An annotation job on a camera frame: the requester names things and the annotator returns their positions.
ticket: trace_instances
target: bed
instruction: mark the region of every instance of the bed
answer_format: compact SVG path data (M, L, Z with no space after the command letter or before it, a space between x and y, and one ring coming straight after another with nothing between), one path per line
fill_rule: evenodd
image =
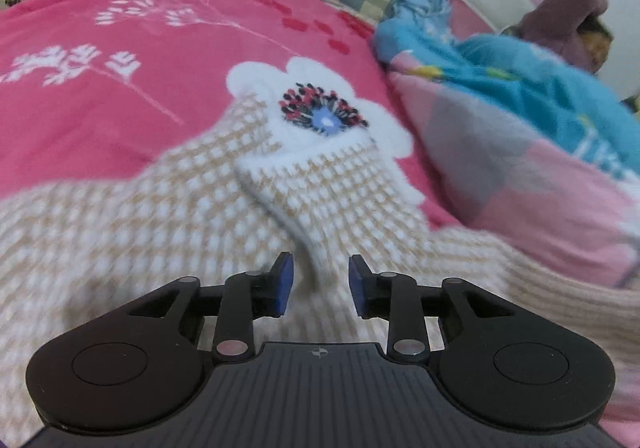
M499 31L540 1L451 0L454 32ZM383 323L349 325L344 292L322 276L339 265L305 249L308 233L295 224L283 230L277 211L255 202L273 204L273 193L264 191L268 179L260 177L268 176L266 163L244 160L280 153L298 167L301 159L286 154L321 145L337 127L369 133L380 154L379 170L370 171L388 181L376 189L392 190L407 221L420 215L425 233L443 229L435 256L427 255L430 266L414 265L425 282L456 271L535 310L544 286L561 302L593 291L489 235L460 231L437 169L370 50L372 29L345 12L319 0L27 0L0 16L0 378L8 396L0 402L0 438L9 448L40 424L23 381L31 354L186 271L210 285L294 251L293 296L303 304L290 309L283 326L263 320L258 338L382 337ZM302 117L284 111L296 96L337 105L339 117L291 124ZM344 145L366 151L351 141ZM318 193L311 203L322 200ZM370 199L362 204L369 208ZM339 209L327 208L327 215ZM395 237L403 230L399 223ZM346 252L339 242L327 244ZM394 254L378 257L381 270L406 269ZM524 277L508 281L514 265L538 277L538 288L524 290ZM496 269L504 275L491 285ZM318 296L318 286L330 296ZM627 309L617 319L630 334L624 322L637 293L601 293ZM321 317L339 307L344 318ZM310 309L311 324L302 324ZM568 309L558 320L580 330ZM607 427L633 443L637 438L619 431L620 422L630 423L625 404Z

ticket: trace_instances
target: white branch print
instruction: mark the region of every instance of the white branch print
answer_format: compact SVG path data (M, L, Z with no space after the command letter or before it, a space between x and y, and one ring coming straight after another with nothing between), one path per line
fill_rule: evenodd
M95 23L96 25L113 25L126 19L161 22L169 27L185 27L196 24L230 27L269 41L286 50L292 56L299 56L295 50L271 39L266 34L230 20L216 7L209 5L208 0L113 0L107 10L96 15Z
M135 54L122 50L112 54L102 66L94 65L96 58L101 54L102 52L91 44L84 44L71 50L65 50L60 46L47 47L36 54L24 54L16 58L12 63L11 71L0 76L0 83L19 81L38 69L46 69L52 71L45 75L43 86L63 84L90 70L126 86L174 123L184 124L184 121L174 112L158 103L131 81L133 73L142 65Z

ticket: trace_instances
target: pink bedspread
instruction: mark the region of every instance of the pink bedspread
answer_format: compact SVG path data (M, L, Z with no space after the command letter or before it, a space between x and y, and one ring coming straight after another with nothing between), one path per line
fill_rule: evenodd
M248 90L270 101L274 131L294 147L345 123L285 119L283 96L311 83L360 110L432 225L455 222L398 123L367 32L319 0L26 0L0 24L0 197L133 176Z

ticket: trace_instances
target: dark metal drawer handle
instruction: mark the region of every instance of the dark metal drawer handle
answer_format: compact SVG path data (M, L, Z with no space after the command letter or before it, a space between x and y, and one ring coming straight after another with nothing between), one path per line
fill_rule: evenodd
M5 0L4 5L7 7L13 7L14 5L20 3L22 0Z

